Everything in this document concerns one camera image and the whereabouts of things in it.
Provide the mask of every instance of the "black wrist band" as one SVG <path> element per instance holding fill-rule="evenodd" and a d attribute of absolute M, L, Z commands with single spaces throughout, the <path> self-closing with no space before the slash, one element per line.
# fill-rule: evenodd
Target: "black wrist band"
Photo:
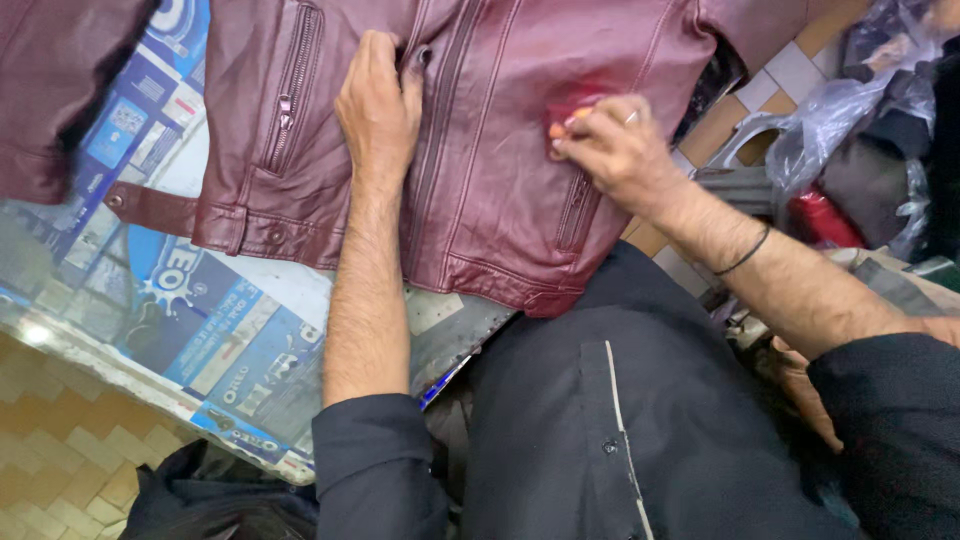
<path fill-rule="evenodd" d="M 766 227 L 763 228 L 763 236 L 760 237 L 760 241 L 756 243 L 756 246 L 754 246 L 754 249 L 747 252 L 747 255 L 743 256 L 743 258 L 740 261 L 738 261 L 737 264 L 731 266 L 730 268 L 724 270 L 723 272 L 714 272 L 713 275 L 719 278 L 721 276 L 730 274 L 730 272 L 732 272 L 733 270 L 736 270 L 737 267 L 739 267 L 744 262 L 750 260 L 750 257 L 754 256 L 754 254 L 760 249 L 760 246 L 763 245 L 763 242 L 767 241 L 767 236 L 769 235 L 770 235 L 770 226 L 767 225 Z"/>

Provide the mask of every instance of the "man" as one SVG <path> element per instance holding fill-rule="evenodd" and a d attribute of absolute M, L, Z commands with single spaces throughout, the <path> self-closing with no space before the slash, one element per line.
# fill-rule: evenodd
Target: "man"
<path fill-rule="evenodd" d="M 407 395 L 397 220 L 422 66 L 368 32 L 336 111 L 353 159 L 314 421 L 319 537 L 444 538 L 447 501 Z M 805 246 L 691 182 L 640 97 L 555 133 L 597 188 L 706 266 L 794 349 L 846 444 L 844 492 L 876 538 L 960 536 L 960 351 Z M 809 500 L 750 380 L 699 305 L 618 245 L 569 313 L 521 318 L 470 373 L 466 538 L 853 538 Z"/>

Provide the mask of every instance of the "tiled floor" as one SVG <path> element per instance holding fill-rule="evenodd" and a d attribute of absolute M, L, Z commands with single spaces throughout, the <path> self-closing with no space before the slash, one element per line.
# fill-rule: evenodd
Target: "tiled floor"
<path fill-rule="evenodd" d="M 0 332 L 0 540 L 116 538 L 153 467 L 195 436 Z"/>
<path fill-rule="evenodd" d="M 757 110 L 789 113 L 834 76 L 840 32 L 868 0 L 842 0 L 809 25 L 745 87 L 724 98 L 684 140 L 674 161 L 692 172 Z M 762 156 L 745 147 L 744 163 Z M 704 282 L 649 224 L 623 238 L 692 294 Z M 157 465 L 193 435 L 175 420 L 60 360 L 0 333 L 0 540 L 115 538 L 136 494 L 134 468 Z"/>
<path fill-rule="evenodd" d="M 816 85 L 839 71 L 840 36 L 867 9 L 870 0 L 838 0 L 830 11 L 810 23 L 753 79 L 733 95 L 723 98 L 681 142 L 674 162 L 692 172 L 702 166 L 730 137 L 748 114 L 762 110 L 788 114 L 797 109 Z M 754 164 L 762 158 L 772 138 L 759 136 L 737 152 L 739 160 Z M 679 284 L 699 296 L 707 283 L 668 245 L 656 229 L 634 219 L 621 236 L 654 258 Z"/>

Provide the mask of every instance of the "jacket zipper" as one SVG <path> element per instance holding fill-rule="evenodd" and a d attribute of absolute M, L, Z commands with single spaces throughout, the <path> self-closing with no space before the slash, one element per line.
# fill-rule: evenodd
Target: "jacket zipper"
<path fill-rule="evenodd" d="M 583 223 L 585 214 L 591 204 L 591 197 L 593 196 L 591 188 L 587 176 L 583 172 L 577 173 L 576 178 L 573 179 L 573 186 L 568 199 L 569 210 L 560 230 L 560 236 L 557 238 L 558 250 L 569 251 L 576 248 L 580 231 L 585 226 Z"/>
<path fill-rule="evenodd" d="M 317 10 L 311 6 L 300 7 L 300 20 L 294 34 L 297 50 L 293 57 L 293 73 L 287 84 L 286 91 L 277 99 L 276 108 L 276 141 L 267 168 L 273 173 L 279 173 L 283 164 L 284 149 L 290 140 L 300 105 L 300 92 L 306 81 L 307 70 L 310 64 L 310 55 L 313 51 L 313 42 L 317 34 Z"/>
<path fill-rule="evenodd" d="M 420 232 L 423 229 L 424 208 L 430 198 L 431 187 L 434 183 L 434 177 L 437 175 L 437 164 L 440 160 L 440 143 L 443 139 L 442 130 L 444 123 L 450 118 L 450 106 L 453 102 L 453 84 L 456 81 L 460 57 L 463 53 L 464 45 L 467 42 L 470 29 L 473 26 L 473 19 L 480 9 L 482 0 L 467 0 L 464 8 L 464 17 L 461 19 L 460 26 L 450 42 L 450 49 L 447 52 L 447 61 L 444 70 L 440 74 L 440 84 L 437 90 L 437 107 L 434 108 L 433 118 L 430 124 L 430 133 L 434 134 L 430 146 L 427 148 L 426 156 L 423 159 L 423 173 L 420 175 L 420 185 L 417 188 L 417 199 L 414 203 L 414 215 L 420 218 L 414 224 L 412 232 L 412 250 L 410 257 L 413 266 L 416 266 L 416 259 L 420 257 Z"/>

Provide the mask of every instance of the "zippered pocket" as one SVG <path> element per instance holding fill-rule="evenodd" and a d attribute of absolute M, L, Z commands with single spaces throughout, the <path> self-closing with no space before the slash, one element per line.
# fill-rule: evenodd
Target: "zippered pocket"
<path fill-rule="evenodd" d="M 317 61 L 317 50 L 323 36 L 324 18 L 317 8 L 301 4 L 291 41 L 290 54 L 283 67 L 283 80 L 276 98 L 270 143 L 263 166 L 274 174 L 282 174 L 296 134 L 306 119 L 306 107 Z"/>
<path fill-rule="evenodd" d="M 590 220 L 600 202 L 600 192 L 593 188 L 583 172 L 577 174 L 570 185 L 566 198 L 566 212 L 557 234 L 557 249 L 564 252 L 579 252 L 583 248 Z"/>

